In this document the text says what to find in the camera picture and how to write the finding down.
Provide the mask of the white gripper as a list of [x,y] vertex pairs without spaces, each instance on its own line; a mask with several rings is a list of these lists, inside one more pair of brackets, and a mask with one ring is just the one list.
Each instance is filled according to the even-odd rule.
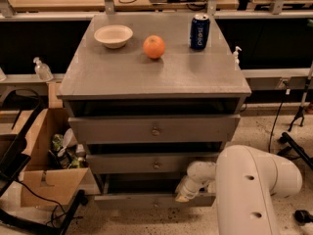
[[215,179],[216,164],[213,162],[194,161],[187,167],[187,174],[176,187],[175,201],[187,203],[193,200],[211,181]]

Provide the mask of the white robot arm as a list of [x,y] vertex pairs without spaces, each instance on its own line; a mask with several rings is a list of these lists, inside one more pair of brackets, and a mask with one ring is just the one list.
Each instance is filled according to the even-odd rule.
[[302,175],[283,157],[234,145],[214,163],[190,163],[176,188],[176,200],[193,200],[210,182],[216,187],[219,235],[280,235],[272,198],[297,194]]

